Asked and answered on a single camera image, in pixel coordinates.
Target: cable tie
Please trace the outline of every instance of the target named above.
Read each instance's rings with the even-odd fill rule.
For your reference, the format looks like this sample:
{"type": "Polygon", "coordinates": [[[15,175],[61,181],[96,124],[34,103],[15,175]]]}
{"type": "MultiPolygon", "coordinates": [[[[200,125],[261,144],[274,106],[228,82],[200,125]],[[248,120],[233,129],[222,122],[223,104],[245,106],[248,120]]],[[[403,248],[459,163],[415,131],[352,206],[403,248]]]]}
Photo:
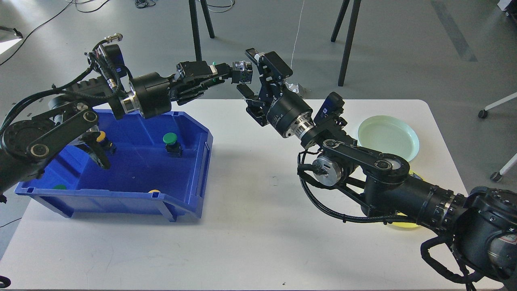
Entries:
{"type": "Polygon", "coordinates": [[[52,84],[52,91],[54,94],[58,94],[59,92],[61,92],[61,90],[57,89],[56,84],[52,84]]]}

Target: gray floor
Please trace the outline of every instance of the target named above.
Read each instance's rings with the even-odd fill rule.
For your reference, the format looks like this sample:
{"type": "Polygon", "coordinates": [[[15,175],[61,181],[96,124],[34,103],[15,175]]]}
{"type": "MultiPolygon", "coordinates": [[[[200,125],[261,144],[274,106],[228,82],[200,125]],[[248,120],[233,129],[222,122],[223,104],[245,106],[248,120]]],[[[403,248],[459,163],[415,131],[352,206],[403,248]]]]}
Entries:
{"type": "MultiPolygon", "coordinates": [[[[467,190],[486,185],[517,192],[517,169],[500,183],[489,180],[517,152],[517,100],[492,109],[486,120],[477,118],[480,109],[517,91],[517,26],[497,2],[363,1],[344,87],[337,86],[337,78],[349,12],[338,41],[329,41],[340,0],[238,0],[228,12],[211,13],[215,39],[208,37],[198,4],[203,59],[229,63],[245,59],[244,50],[250,47],[275,50],[292,62],[290,80],[310,90],[306,98],[325,98],[336,91],[345,99],[422,99],[434,114],[467,190]],[[468,52],[457,50],[458,32],[468,52]]],[[[102,3],[96,0],[79,8],[91,10],[102,3]]],[[[66,4],[4,0],[0,25],[27,35],[66,4]]],[[[72,5],[0,67],[0,116],[12,103],[77,76],[87,66],[83,52],[115,32],[124,35],[119,45],[135,76],[152,71],[166,76],[177,63],[195,59],[187,1],[157,1],[155,7],[136,9],[132,1],[111,0],[93,13],[79,13],[72,5]]],[[[0,55],[0,62],[13,51],[0,55]]],[[[252,88],[258,87],[254,82],[252,88]]],[[[240,98],[229,84],[204,97],[240,98]]],[[[47,101],[21,116],[43,112],[47,101]]],[[[0,205],[0,225],[21,217],[28,203],[11,191],[7,194],[9,202],[0,205]]],[[[0,256],[17,223],[0,229],[0,256]]]]}

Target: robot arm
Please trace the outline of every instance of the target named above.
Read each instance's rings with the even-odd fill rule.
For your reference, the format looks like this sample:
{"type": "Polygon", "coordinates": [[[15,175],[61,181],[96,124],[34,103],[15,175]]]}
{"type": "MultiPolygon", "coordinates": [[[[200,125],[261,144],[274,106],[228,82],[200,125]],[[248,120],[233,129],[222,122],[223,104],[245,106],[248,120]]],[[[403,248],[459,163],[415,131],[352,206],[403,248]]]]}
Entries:
{"type": "Polygon", "coordinates": [[[124,65],[118,45],[105,45],[122,40],[121,34],[106,37],[87,53],[89,68],[70,83],[53,86],[33,94],[8,113],[0,127],[0,202],[2,193],[20,181],[40,178],[45,167],[66,145],[74,145],[102,168],[109,169],[106,152],[113,154],[115,145],[104,139],[98,130],[94,106],[108,103],[116,119],[138,111],[152,118],[171,110],[171,101],[185,104],[203,95],[208,88],[232,79],[232,83],[250,83],[250,62],[207,65],[204,61],[182,62],[177,73],[161,77],[152,72],[133,78],[124,65]],[[92,70],[101,76],[81,81],[92,70]],[[121,78],[128,75],[129,91],[121,78]],[[49,103],[49,111],[30,120],[14,122],[16,116],[31,103],[53,94],[61,94],[49,103]]]}
{"type": "Polygon", "coordinates": [[[503,282],[509,291],[517,290],[516,193],[477,187],[465,197],[410,176],[409,163],[403,158],[360,147],[346,134],[346,121],[340,117],[344,101],[337,93],[328,95],[312,119],[313,110],[284,84],[293,72],[275,52],[249,49],[246,55],[258,67],[262,85],[258,96],[246,85],[237,86],[248,104],[246,111],[261,126],[271,124],[282,137],[301,140],[305,150],[298,156],[298,175],[318,209],[343,222],[422,225],[437,234],[422,244],[422,258],[446,279],[473,290],[472,282],[488,277],[503,282]],[[317,153],[308,151],[313,146],[319,147],[317,153]],[[317,158],[305,164],[307,154],[317,158]],[[350,177],[359,167],[365,181],[350,177]],[[312,195],[307,183],[343,192],[361,205],[365,216],[330,209],[312,195]],[[363,192],[354,192],[350,185],[363,192]],[[429,249],[442,243],[451,250],[463,275],[454,274],[430,256],[429,249]],[[466,266],[475,272],[469,274],[466,266]]]}

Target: light green plate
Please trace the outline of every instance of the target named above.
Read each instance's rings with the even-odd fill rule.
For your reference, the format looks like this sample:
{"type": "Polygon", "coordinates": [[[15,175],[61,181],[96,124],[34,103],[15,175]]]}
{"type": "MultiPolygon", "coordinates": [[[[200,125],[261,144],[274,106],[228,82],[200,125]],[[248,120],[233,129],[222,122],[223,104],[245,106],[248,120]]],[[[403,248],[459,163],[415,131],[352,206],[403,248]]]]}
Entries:
{"type": "Polygon", "coordinates": [[[363,121],[357,134],[362,147],[395,154],[411,161],[420,149],[415,131],[402,120],[377,115],[363,121]]]}

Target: white table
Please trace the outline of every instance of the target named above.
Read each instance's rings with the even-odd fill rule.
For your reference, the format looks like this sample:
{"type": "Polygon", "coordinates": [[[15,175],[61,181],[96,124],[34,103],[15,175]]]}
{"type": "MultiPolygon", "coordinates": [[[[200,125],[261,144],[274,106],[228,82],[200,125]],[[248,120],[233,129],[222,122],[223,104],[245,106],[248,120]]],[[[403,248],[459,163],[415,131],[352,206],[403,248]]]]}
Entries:
{"type": "MultiPolygon", "coordinates": [[[[316,111],[322,100],[308,100],[316,111]]],[[[260,127],[243,100],[196,100],[185,111],[214,135],[203,217],[77,214],[66,219],[31,201],[2,261],[13,289],[463,289],[420,258],[433,237],[422,227],[343,224],[316,209],[296,176],[299,140],[260,127]]],[[[426,103],[348,100],[343,117],[357,137],[366,118],[388,114],[420,139],[412,168],[431,183],[466,190],[426,103]]],[[[355,177],[361,177],[358,171],[355,177]]],[[[362,215],[338,191],[326,205],[362,215]]],[[[432,251],[457,270],[446,248],[432,251]]],[[[502,284],[483,279],[479,289],[502,284]]]]}

